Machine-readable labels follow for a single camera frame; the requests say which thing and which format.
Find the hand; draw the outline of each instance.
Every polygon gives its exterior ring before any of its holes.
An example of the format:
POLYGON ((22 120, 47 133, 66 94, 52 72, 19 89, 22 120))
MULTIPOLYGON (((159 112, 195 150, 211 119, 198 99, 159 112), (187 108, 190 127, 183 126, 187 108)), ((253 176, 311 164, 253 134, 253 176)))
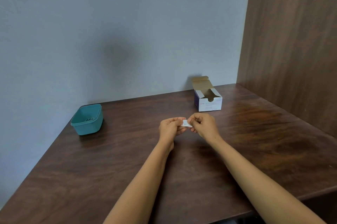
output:
POLYGON ((207 113, 194 113, 187 122, 193 126, 191 131, 198 133, 207 143, 220 137, 214 117, 207 113))
POLYGON ((175 117, 165 119, 159 126, 159 141, 170 145, 170 151, 173 150, 173 140, 177 135, 182 134, 187 130, 187 127, 181 126, 183 124, 184 117, 175 117))

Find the person's left arm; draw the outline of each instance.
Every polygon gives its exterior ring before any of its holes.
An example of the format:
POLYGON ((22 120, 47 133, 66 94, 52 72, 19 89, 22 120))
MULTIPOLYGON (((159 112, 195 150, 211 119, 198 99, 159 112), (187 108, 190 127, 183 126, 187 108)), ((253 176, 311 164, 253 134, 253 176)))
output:
POLYGON ((173 149, 176 135, 186 131, 183 117, 163 120, 159 126, 159 141, 151 154, 117 200, 103 224, 148 223, 154 200, 163 177, 166 159, 173 149))

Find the person's right arm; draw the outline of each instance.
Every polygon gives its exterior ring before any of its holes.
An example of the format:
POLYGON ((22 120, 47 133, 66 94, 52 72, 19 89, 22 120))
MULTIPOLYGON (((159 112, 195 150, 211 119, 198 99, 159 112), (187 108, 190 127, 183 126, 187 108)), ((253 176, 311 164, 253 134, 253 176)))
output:
POLYGON ((274 180, 245 159, 219 135, 214 118, 194 113, 188 123, 222 157, 226 167, 267 224, 325 223, 274 180))

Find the brown tabletop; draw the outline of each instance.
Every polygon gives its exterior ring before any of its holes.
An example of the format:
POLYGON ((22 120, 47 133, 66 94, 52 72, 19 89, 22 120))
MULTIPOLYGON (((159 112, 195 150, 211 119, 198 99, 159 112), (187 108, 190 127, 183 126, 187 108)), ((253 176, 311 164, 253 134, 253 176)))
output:
MULTIPOLYGON (((222 137, 300 199, 337 190, 337 140, 231 84, 213 111, 222 137)), ((158 140, 163 119, 189 117, 193 91, 102 103, 99 132, 68 124, 0 211, 0 223, 103 222, 158 140)), ((225 165, 197 135, 175 139, 150 222, 210 223, 253 208, 225 165)))

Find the plastic bin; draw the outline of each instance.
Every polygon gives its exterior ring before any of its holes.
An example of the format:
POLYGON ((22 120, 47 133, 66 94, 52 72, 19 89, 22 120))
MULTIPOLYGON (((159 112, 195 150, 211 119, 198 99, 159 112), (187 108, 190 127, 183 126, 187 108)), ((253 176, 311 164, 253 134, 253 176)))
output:
POLYGON ((92 134, 99 131, 103 122, 102 106, 92 104, 79 108, 70 124, 79 135, 92 134))

